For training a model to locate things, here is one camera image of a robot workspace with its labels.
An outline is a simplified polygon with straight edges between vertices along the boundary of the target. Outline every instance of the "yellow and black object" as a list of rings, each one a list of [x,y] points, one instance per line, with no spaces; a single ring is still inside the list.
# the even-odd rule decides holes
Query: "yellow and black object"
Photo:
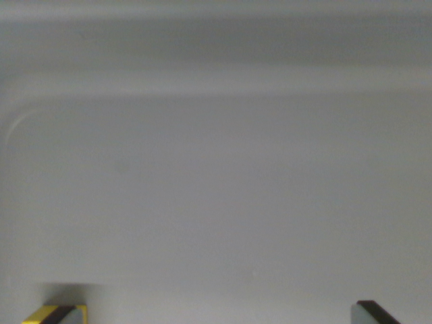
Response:
[[[31,314],[22,324],[62,324],[62,321],[67,321],[74,313],[79,313],[79,323],[87,324],[87,306],[86,305],[73,305],[73,306],[42,306],[36,312]]]

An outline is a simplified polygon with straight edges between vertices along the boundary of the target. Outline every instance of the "gray object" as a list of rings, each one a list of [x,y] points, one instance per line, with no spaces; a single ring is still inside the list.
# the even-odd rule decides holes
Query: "gray object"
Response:
[[[27,2],[0,2],[0,324],[363,296],[430,324],[432,1]]]
[[[351,307],[351,324],[400,324],[373,300],[359,300]]]

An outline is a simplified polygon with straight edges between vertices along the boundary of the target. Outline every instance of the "yellow object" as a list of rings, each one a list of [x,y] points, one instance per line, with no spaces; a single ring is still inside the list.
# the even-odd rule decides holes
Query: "yellow object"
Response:
[[[31,314],[22,324],[39,324],[45,317],[50,315],[58,306],[42,306]]]
[[[22,324],[40,324],[45,318],[48,317],[58,306],[46,305],[40,307],[36,312],[31,314],[25,319]],[[87,306],[86,305],[75,305],[77,309],[82,311],[82,324],[87,324]]]

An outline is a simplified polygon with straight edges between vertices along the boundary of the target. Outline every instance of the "black strip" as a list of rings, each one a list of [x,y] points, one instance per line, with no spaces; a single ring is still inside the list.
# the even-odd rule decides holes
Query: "black strip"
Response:
[[[384,308],[379,306],[374,300],[359,300],[358,305],[361,305],[379,324],[400,324],[400,322],[392,317]]]
[[[45,317],[40,324],[58,324],[75,308],[75,306],[58,306],[50,315]]]

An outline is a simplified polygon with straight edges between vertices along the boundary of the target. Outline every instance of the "curved edge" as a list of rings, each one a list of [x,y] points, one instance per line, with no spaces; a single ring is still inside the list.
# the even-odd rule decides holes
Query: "curved edge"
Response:
[[[38,73],[16,78],[0,103],[2,144],[31,104],[61,98],[322,95],[432,91],[432,67],[206,66],[147,71]]]

